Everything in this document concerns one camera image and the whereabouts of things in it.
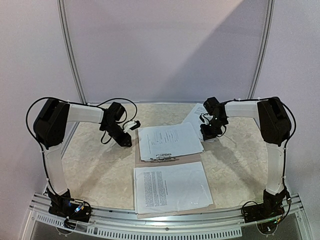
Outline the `printed paper sheet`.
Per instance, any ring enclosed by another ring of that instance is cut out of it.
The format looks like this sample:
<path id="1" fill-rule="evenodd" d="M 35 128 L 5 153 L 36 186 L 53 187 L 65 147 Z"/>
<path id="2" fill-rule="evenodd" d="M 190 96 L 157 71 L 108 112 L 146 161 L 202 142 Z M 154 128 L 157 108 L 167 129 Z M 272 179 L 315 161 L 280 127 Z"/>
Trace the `printed paper sheet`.
<path id="1" fill-rule="evenodd" d="M 157 157 L 180 157 L 198 154 L 204 148 L 191 123 L 142 127 L 138 130 L 142 161 Z"/>
<path id="2" fill-rule="evenodd" d="M 204 208 L 214 203 L 202 162 L 137 167 L 134 209 L 139 215 Z"/>

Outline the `translucent brown folder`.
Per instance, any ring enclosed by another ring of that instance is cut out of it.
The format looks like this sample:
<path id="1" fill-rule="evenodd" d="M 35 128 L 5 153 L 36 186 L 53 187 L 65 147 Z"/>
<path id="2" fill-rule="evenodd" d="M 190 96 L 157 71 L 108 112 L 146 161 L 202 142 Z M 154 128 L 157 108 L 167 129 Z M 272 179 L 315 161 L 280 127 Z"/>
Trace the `translucent brown folder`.
<path id="1" fill-rule="evenodd" d="M 138 131 L 139 157 L 133 170 L 138 215 L 165 215 L 214 203 L 200 153 L 204 148 L 187 125 Z"/>

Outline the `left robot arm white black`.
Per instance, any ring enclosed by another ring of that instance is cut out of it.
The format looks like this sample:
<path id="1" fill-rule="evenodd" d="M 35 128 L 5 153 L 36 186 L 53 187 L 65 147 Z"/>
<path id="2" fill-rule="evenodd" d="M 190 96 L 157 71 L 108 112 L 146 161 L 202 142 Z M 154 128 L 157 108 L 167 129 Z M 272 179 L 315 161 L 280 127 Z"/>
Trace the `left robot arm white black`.
<path id="1" fill-rule="evenodd" d="M 51 199 L 70 196 L 61 157 L 67 123 L 99 124 L 100 131 L 107 133 L 119 146 L 129 148 L 132 146 L 131 135 L 119 125 L 125 112 L 124 106 L 118 102 L 102 108 L 53 97 L 47 99 L 34 121 L 33 131 L 43 153 L 47 192 Z"/>

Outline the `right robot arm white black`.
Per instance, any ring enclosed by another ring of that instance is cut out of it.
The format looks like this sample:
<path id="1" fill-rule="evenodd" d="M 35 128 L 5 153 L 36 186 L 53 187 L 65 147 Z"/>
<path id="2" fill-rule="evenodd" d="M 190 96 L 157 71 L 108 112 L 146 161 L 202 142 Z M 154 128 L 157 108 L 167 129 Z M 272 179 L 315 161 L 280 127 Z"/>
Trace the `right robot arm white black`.
<path id="1" fill-rule="evenodd" d="M 285 185 L 287 145 L 293 131 L 285 104 L 278 97 L 233 99 L 219 102 L 208 98 L 203 104 L 206 113 L 199 116 L 200 132 L 204 141 L 221 137 L 227 130 L 229 118 L 252 118 L 257 121 L 260 135 L 267 148 L 267 183 L 265 201 L 259 206 L 262 218 L 269 218 L 278 210 L 278 203 L 288 195 Z"/>

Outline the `metal folder clip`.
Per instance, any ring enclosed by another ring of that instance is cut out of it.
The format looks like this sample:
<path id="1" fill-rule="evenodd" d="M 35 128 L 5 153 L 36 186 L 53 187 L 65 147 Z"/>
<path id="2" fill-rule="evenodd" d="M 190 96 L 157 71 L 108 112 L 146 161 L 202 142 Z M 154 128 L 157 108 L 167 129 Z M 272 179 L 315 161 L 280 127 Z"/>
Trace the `metal folder clip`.
<path id="1" fill-rule="evenodd" d="M 171 162 L 178 161 L 179 157 L 173 156 L 171 153 L 156 154 L 155 157 L 149 159 L 149 162 Z"/>

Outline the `stack of printed papers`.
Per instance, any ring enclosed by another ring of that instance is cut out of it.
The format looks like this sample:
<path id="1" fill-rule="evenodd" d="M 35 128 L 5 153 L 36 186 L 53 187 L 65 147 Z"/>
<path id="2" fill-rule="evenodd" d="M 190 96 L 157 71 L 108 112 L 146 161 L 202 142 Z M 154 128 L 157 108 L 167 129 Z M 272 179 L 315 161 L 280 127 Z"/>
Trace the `stack of printed papers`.
<path id="1" fill-rule="evenodd" d="M 197 134 L 198 138 L 201 142 L 203 142 L 203 135 L 201 133 L 201 124 L 204 122 L 200 119 L 200 116 L 202 114 L 207 114 L 207 110 L 204 108 L 204 106 L 200 103 L 197 103 L 193 109 L 189 112 L 189 114 L 185 117 L 185 119 L 182 121 L 183 124 L 190 123 Z"/>

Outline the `perforated metal strip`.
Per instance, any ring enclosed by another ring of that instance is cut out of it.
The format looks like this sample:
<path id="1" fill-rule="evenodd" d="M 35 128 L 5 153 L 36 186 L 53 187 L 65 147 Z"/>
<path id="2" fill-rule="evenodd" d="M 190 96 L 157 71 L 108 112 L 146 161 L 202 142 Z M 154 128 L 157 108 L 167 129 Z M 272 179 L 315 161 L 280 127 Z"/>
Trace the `perforated metal strip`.
<path id="1" fill-rule="evenodd" d="M 63 218 L 38 213 L 33 218 L 31 240 L 231 240 L 243 237 L 240 227 L 218 230 L 174 229 L 172 227 L 130 227 L 114 224 L 74 223 L 66 228 Z"/>

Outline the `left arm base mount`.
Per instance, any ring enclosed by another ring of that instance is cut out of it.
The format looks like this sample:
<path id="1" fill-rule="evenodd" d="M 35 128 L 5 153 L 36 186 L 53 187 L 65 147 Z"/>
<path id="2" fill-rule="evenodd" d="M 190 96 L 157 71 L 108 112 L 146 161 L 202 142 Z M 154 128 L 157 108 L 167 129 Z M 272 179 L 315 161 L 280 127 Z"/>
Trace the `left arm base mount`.
<path id="1" fill-rule="evenodd" d="M 87 201 L 71 198 L 68 191 L 63 195 L 48 192 L 48 196 L 51 200 L 48 210 L 50 214 L 84 223 L 90 221 L 92 207 Z"/>

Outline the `right aluminium frame post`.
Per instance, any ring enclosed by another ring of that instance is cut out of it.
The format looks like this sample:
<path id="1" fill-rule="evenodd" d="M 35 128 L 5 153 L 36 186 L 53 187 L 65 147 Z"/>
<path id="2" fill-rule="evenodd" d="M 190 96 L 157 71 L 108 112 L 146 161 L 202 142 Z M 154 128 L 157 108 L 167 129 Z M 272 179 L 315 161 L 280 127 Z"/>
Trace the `right aluminium frame post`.
<path id="1" fill-rule="evenodd" d="M 263 62 L 264 62 L 264 58 L 266 55 L 268 41 L 269 41 L 269 37 L 270 37 L 271 26 L 272 26 L 274 6 L 275 6 L 274 0 L 267 1 L 267 7 L 266 7 L 264 24 L 263 24 L 262 35 L 261 35 L 261 41 L 260 41 L 260 46 L 259 46 L 259 51 L 258 51 L 258 58 L 257 58 L 257 62 L 255 65 L 255 68 L 254 68 L 252 82 L 251 82 L 251 85 L 250 85 L 250 88 L 248 91 L 248 95 L 247 95 L 248 99 L 254 98 L 254 95 L 255 95 L 255 92 L 257 89 L 257 85 L 259 82 L 259 77 L 260 77 L 260 74 L 261 74 L 261 71 L 263 68 Z"/>

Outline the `aluminium frame post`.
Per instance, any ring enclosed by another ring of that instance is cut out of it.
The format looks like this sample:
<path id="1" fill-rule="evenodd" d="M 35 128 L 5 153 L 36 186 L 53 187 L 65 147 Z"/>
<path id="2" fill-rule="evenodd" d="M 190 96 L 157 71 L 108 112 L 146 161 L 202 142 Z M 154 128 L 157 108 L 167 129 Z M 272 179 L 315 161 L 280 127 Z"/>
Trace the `aluminium frame post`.
<path id="1" fill-rule="evenodd" d="M 62 30 L 62 37 L 64 40 L 65 50 L 66 50 L 71 74 L 73 77 L 73 81 L 75 84 L 75 88 L 77 90 L 77 94 L 78 94 L 80 102 L 83 104 L 86 104 L 87 99 L 85 96 L 85 91 L 84 91 L 83 85 L 81 83 L 81 78 L 80 78 L 79 70 L 77 67 L 76 58 L 75 58 L 72 40 L 71 40 L 71 35 L 70 35 L 70 31 L 69 31 L 65 1 L 64 0 L 57 0 L 57 8 L 58 8 L 59 20 L 60 20 L 60 25 L 61 25 L 61 30 Z"/>
<path id="2" fill-rule="evenodd" d="M 275 6 L 274 0 L 267 1 L 267 7 L 266 7 L 264 24 L 263 24 L 262 35 L 261 35 L 261 41 L 260 41 L 260 46 L 259 46 L 259 51 L 258 51 L 258 58 L 257 58 L 257 62 L 255 65 L 255 68 L 254 68 L 252 82 L 251 82 L 251 85 L 250 85 L 250 88 L 248 91 L 248 95 L 247 95 L 248 99 L 254 98 L 254 95 L 255 95 L 255 92 L 257 89 L 257 85 L 259 82 L 259 77 L 260 77 L 260 74 L 261 74 L 261 71 L 263 68 L 263 62 L 264 62 L 264 58 L 266 55 L 268 41 L 269 41 L 269 37 L 270 37 L 271 26 L 272 26 L 274 6 Z"/>

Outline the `aluminium front rail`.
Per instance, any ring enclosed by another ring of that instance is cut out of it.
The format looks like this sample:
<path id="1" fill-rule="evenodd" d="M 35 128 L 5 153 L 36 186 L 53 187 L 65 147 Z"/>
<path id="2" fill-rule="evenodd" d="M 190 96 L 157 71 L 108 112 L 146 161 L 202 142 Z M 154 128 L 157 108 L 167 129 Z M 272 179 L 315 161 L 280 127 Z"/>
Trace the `aluminium front rail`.
<path id="1" fill-rule="evenodd" d="M 49 214 L 50 199 L 38 193 L 35 193 L 29 205 L 30 210 L 39 213 Z M 159 217 L 145 217 L 138 218 L 134 210 L 106 208 L 106 207 L 92 207 L 92 221 L 125 223 L 133 225 L 147 225 L 147 226 L 187 226 L 187 225 L 204 225 L 204 224 L 218 224 L 226 222 L 235 222 L 244 224 L 245 220 L 241 215 L 241 207 L 214 209 L 210 212 L 194 213 L 185 215 L 173 216 L 159 216 Z M 292 203 L 289 215 L 303 210 L 303 205 L 298 194 L 292 197 Z"/>

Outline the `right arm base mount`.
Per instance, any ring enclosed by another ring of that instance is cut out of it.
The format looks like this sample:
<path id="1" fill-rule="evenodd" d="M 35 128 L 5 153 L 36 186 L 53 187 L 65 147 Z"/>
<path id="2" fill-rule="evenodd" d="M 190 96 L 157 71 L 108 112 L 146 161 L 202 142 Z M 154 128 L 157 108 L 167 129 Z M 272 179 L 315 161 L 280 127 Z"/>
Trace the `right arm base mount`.
<path id="1" fill-rule="evenodd" d="M 274 219 L 273 223 L 278 225 L 289 214 L 291 210 L 292 199 L 287 198 L 286 203 L 288 204 L 287 211 L 285 211 L 282 203 L 278 203 L 275 207 L 271 207 L 271 209 L 267 209 L 267 205 L 265 203 L 248 201 L 242 205 L 240 212 L 244 218 L 245 223 Z"/>

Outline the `left aluminium frame post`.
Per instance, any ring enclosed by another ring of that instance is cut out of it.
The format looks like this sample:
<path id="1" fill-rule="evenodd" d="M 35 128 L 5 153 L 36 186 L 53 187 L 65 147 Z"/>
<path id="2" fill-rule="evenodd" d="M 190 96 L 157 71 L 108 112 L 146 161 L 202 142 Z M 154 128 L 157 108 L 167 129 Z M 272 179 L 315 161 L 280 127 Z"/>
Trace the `left aluminium frame post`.
<path id="1" fill-rule="evenodd" d="M 85 91 L 84 91 L 83 85 L 81 83 L 81 78 L 80 78 L 79 70 L 77 67 L 76 58 L 75 58 L 72 40 L 71 40 L 71 35 L 70 35 L 70 31 L 69 31 L 65 1 L 64 0 L 57 0 L 57 8 L 58 8 L 59 20 L 60 20 L 60 25 L 61 25 L 61 30 L 62 30 L 62 37 L 64 40 L 65 50 L 66 50 L 71 74 L 73 77 L 73 81 L 75 84 L 75 88 L 77 90 L 77 94 L 78 94 L 80 102 L 83 104 L 86 104 L 87 99 L 85 96 Z"/>

